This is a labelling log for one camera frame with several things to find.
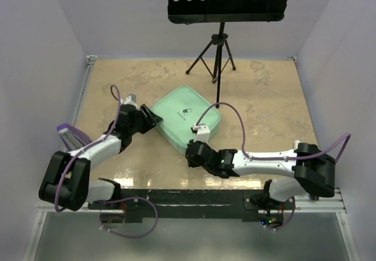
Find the mint green medicine case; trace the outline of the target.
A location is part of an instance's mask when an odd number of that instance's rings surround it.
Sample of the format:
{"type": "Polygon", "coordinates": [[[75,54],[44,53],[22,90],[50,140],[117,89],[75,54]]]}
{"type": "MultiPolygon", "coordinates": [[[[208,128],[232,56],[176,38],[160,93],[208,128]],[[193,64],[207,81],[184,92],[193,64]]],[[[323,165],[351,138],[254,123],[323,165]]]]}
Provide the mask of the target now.
{"type": "Polygon", "coordinates": [[[210,106],[210,102],[189,86],[181,86],[158,101],[151,109],[163,121],[158,132],[182,155],[194,139],[191,127],[210,106]]]}

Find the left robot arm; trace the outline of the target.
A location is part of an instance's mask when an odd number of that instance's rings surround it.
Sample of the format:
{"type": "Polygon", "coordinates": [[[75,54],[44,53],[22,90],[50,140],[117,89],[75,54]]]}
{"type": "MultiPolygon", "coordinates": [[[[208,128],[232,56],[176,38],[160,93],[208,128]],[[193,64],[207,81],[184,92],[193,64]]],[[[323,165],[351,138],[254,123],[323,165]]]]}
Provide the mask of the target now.
{"type": "Polygon", "coordinates": [[[55,152],[48,164],[38,196],[53,203],[55,210],[76,211],[86,202],[101,201],[108,209],[116,209],[122,202],[120,185],[110,179],[90,181],[90,172],[104,161],[123,152],[132,136],[145,134],[163,118],[146,105],[120,105],[115,120],[96,141],[70,152],[55,152]]]}

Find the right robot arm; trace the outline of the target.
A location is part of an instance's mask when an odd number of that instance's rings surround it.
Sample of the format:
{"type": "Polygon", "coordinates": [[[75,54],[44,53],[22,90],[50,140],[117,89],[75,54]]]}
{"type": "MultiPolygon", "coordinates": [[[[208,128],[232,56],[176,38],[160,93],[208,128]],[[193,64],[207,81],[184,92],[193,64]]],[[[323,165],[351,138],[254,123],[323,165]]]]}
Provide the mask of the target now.
{"type": "Polygon", "coordinates": [[[335,159],[317,145],[299,143],[296,149],[251,153],[236,149],[216,151],[207,143],[196,141],[188,144],[185,158],[189,167],[202,167],[223,179],[255,174],[283,176],[267,182],[258,200],[270,210],[304,193],[331,198],[335,192],[335,159]]]}

